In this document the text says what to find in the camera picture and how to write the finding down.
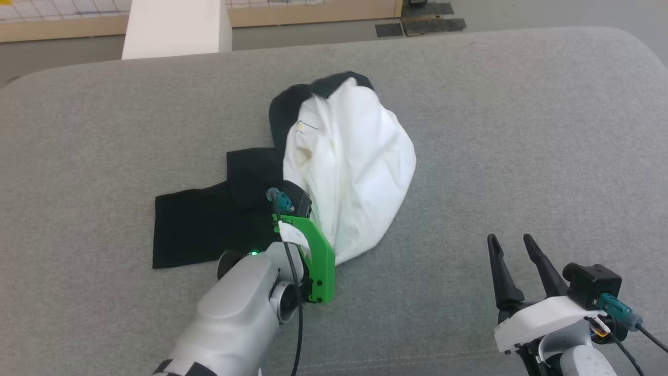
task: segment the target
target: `gray fabric surface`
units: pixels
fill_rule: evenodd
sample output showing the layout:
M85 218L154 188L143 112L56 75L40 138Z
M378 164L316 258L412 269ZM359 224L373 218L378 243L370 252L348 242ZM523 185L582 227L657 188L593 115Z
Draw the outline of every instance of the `gray fabric surface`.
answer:
M613 29L543 29L106 62L0 92L0 374L148 375L215 282L151 270L154 197L225 179L225 152L271 146L281 90L369 76L417 169L383 241L307 306L300 370L522 375L494 349L486 236L541 299L522 234L557 268L604 263L668 341L668 72ZM288 375L296 321L265 362ZM668 357L626 341L650 375ZM604 353L619 375L633 369Z

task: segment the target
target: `wooden frame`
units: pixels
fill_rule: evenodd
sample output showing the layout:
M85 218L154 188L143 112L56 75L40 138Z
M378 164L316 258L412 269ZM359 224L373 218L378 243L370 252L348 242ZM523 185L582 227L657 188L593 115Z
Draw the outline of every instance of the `wooden frame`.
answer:
M229 9L232 27L290 25L396 17L402 0L334 0L320 5Z
M334 0L320 5L228 9L232 27L290 25L401 16L403 0ZM125 34L128 16L0 24L0 42Z

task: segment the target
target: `teal connector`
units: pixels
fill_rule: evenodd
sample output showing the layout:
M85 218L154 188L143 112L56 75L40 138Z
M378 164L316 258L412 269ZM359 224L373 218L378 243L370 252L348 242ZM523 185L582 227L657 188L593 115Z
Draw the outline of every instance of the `teal connector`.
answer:
M279 211L283 214L290 214L295 210L290 198L278 188L271 187L267 189L267 199L269 201L276 199Z
M638 331L637 325L643 324L643 318L633 313L633 310L619 299L608 294L601 295L599 309L605 311L611 317L616 318L622 325L632 332Z

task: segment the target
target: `white cloth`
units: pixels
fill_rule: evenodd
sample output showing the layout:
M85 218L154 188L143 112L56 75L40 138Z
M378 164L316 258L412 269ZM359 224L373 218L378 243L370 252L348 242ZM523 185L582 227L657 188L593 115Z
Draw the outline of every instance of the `white cloth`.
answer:
M309 193L336 264L374 247L415 171L413 143L376 93L348 78L304 101L287 136L283 178Z

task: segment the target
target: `white tag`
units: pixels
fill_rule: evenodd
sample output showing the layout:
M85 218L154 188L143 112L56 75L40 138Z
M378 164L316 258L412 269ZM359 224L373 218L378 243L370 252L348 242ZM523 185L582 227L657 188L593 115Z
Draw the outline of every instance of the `white tag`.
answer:
M311 247L309 247L309 241L304 236L304 233L299 231L295 226L289 223L283 223L279 221L279 231L281 233L281 240L284 242L299 244L301 246L304 256L307 256L311 261Z

